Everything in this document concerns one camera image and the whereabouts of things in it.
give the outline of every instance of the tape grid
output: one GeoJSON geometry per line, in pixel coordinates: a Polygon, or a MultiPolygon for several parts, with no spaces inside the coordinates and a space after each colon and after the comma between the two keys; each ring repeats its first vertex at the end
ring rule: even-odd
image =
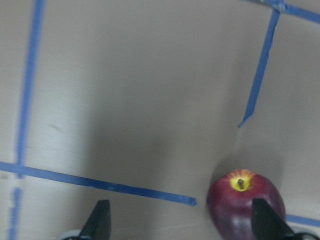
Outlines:
{"type": "MultiPolygon", "coordinates": [[[[252,85],[247,110],[245,112],[244,119],[242,123],[239,125],[239,127],[242,127],[245,124],[245,122],[249,119],[249,117],[251,117],[252,114],[254,113],[259,90],[262,83],[262,78],[268,62],[269,50],[272,46],[274,29],[276,27],[276,24],[279,18],[278,13],[284,12],[287,14],[304,18],[309,21],[320,23],[320,15],[314,12],[301,9],[293,5],[284,4],[284,2],[281,0],[279,1],[264,0],[263,2],[265,4],[270,4],[273,8],[273,11],[270,19],[269,31],[267,32],[266,40],[264,43],[265,47],[264,49],[262,49],[262,53],[261,53],[262,57],[260,57],[257,72],[256,72],[256,77],[252,85]]],[[[156,190],[140,188],[140,187],[127,186],[123,184],[105,182],[105,181],[95,180],[91,178],[79,177],[79,176],[24,166],[25,149],[26,149],[25,145],[26,145],[27,130],[28,130],[28,120],[29,120],[29,114],[30,114],[31,95],[32,95],[32,89],[33,89],[34,78],[35,78],[35,70],[36,70],[38,48],[39,48],[39,42],[40,42],[40,36],[41,36],[41,27],[43,22],[44,8],[45,8],[45,0],[34,0],[32,24],[31,24],[31,30],[30,30],[30,36],[29,36],[28,53],[27,53],[25,73],[24,73],[24,85],[23,85],[23,95],[22,95],[22,101],[21,101],[17,146],[16,146],[17,161],[16,161],[16,164],[0,162],[0,170],[16,173],[19,178],[22,178],[22,176],[25,175],[25,176],[48,179],[52,181],[59,181],[59,182],[64,182],[69,184],[93,187],[96,189],[144,196],[149,198],[156,198],[156,199],[161,199],[166,201],[187,204],[191,206],[196,205],[197,204],[196,199],[189,196],[156,191],[156,190]]],[[[13,200],[14,200],[14,207],[11,209],[10,228],[8,231],[9,240],[15,240],[17,237],[19,211],[20,211],[21,201],[22,201],[21,188],[17,187],[14,189],[13,200]]],[[[317,226],[317,227],[320,226],[319,221],[315,219],[294,216],[294,215],[288,215],[288,221],[301,223],[305,225],[317,226]]]]}
{"type": "Polygon", "coordinates": [[[284,0],[247,0],[249,2],[256,2],[272,7],[272,15],[270,18],[268,30],[265,36],[263,48],[261,51],[258,66],[253,79],[251,92],[246,105],[246,110],[242,122],[238,125],[239,128],[243,127],[245,123],[254,114],[258,95],[262,85],[263,77],[268,63],[269,51],[272,47],[274,32],[278,23],[278,19],[281,13],[290,14],[314,23],[320,24],[320,14],[305,10],[295,5],[286,4],[284,0]]]}

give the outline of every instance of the apple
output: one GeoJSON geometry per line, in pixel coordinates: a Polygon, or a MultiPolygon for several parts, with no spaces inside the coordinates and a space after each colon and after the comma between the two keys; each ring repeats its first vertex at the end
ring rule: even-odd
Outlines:
{"type": "Polygon", "coordinates": [[[285,221],[284,202],[270,180],[247,169],[236,169],[215,181],[207,204],[224,240],[256,240],[251,229],[252,200],[265,199],[285,221]]]}

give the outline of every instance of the cardboard surface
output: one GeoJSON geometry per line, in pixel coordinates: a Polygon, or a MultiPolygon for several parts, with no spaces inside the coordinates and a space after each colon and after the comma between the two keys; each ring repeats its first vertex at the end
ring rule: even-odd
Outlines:
{"type": "MultiPolygon", "coordinates": [[[[13,163],[32,2],[0,9],[1,62],[11,66],[1,73],[0,156],[13,163]]],[[[47,1],[25,165],[198,205],[12,174],[0,179],[1,229],[20,186],[17,239],[79,229],[100,199],[111,203],[111,240],[219,239],[206,194],[235,168],[272,180],[288,214],[318,220],[320,25],[280,16],[256,111],[237,127],[270,14],[243,1],[47,1]]]]}

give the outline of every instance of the yellow apple top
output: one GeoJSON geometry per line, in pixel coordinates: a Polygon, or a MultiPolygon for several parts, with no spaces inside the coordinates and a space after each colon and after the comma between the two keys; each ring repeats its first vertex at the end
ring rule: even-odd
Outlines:
{"type": "Polygon", "coordinates": [[[244,192],[250,188],[250,180],[255,175],[254,172],[247,169],[237,169],[229,173],[230,185],[238,192],[244,192]]]}

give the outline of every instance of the apple stem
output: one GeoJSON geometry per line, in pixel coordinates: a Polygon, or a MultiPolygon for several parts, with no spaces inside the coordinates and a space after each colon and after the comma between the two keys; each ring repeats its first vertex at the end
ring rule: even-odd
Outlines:
{"type": "Polygon", "coordinates": [[[245,188],[244,183],[245,183],[245,181],[243,181],[241,178],[239,178],[238,184],[239,184],[240,189],[244,189],[245,188]]]}

